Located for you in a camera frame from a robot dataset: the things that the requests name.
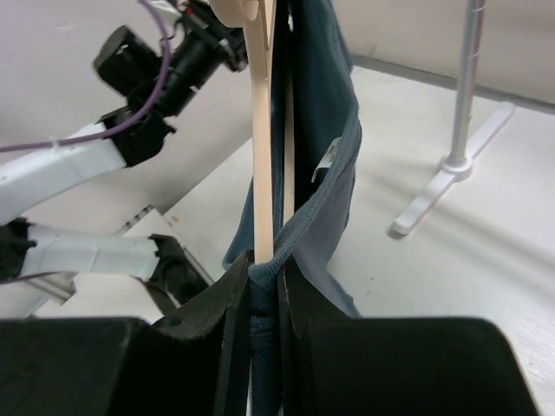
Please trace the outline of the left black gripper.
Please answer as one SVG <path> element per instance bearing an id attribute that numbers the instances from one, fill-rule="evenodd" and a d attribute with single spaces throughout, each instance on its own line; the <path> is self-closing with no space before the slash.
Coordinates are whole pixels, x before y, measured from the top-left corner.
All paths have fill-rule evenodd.
<path id="1" fill-rule="evenodd" d="M 162 117 L 177 116 L 222 65 L 240 72 L 248 65 L 240 28 L 222 24 L 204 1 L 153 1 L 173 29 L 157 55 L 128 26 L 120 26 L 102 45 L 93 67 L 136 113 L 147 107 Z"/>

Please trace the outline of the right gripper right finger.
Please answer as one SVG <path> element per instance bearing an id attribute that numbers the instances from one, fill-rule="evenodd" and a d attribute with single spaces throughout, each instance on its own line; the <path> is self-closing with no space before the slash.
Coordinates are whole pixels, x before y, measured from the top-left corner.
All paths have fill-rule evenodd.
<path id="1" fill-rule="evenodd" d="M 287 415 L 535 415 L 513 350 L 471 317 L 352 318 L 289 261 L 277 285 Z"/>

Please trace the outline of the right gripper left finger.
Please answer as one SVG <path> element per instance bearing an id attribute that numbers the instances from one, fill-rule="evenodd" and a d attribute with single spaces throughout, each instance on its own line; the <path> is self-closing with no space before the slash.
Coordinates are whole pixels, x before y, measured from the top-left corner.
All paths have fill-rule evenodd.
<path id="1" fill-rule="evenodd" d="M 179 309 L 134 317 L 4 320 L 4 415 L 244 415 L 250 376 L 242 253 Z"/>

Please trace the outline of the beige wooden hanger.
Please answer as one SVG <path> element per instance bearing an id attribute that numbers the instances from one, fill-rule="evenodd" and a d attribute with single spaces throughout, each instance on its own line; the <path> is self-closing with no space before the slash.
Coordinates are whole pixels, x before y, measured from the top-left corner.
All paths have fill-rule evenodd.
<path id="1" fill-rule="evenodd" d="M 210 5 L 225 26 L 244 31 L 251 76 L 254 262 L 267 263 L 274 256 L 271 81 L 278 3 L 235 0 Z"/>

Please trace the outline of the blue grey t shirt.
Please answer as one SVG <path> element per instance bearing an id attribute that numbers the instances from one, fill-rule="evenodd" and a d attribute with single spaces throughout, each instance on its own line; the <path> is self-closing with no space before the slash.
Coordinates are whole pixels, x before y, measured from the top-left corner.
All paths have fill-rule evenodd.
<path id="1" fill-rule="evenodd" d="M 342 234 L 362 143 L 352 61 L 329 1 L 277 3 L 271 88 L 274 256 L 249 268 L 251 411 L 276 415 L 282 405 L 277 283 L 294 260 L 329 301 L 358 316 L 352 297 L 328 272 Z M 285 88 L 293 87 L 295 212 L 285 218 Z"/>

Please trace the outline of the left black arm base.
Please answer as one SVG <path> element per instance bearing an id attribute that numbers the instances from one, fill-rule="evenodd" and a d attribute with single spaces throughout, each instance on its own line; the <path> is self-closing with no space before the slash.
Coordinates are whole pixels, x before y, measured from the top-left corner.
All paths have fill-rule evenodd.
<path id="1" fill-rule="evenodd" d="M 153 275 L 144 283 L 148 294 L 162 315 L 180 308 L 213 284 L 213 280 L 174 237 L 153 234 L 159 262 Z"/>

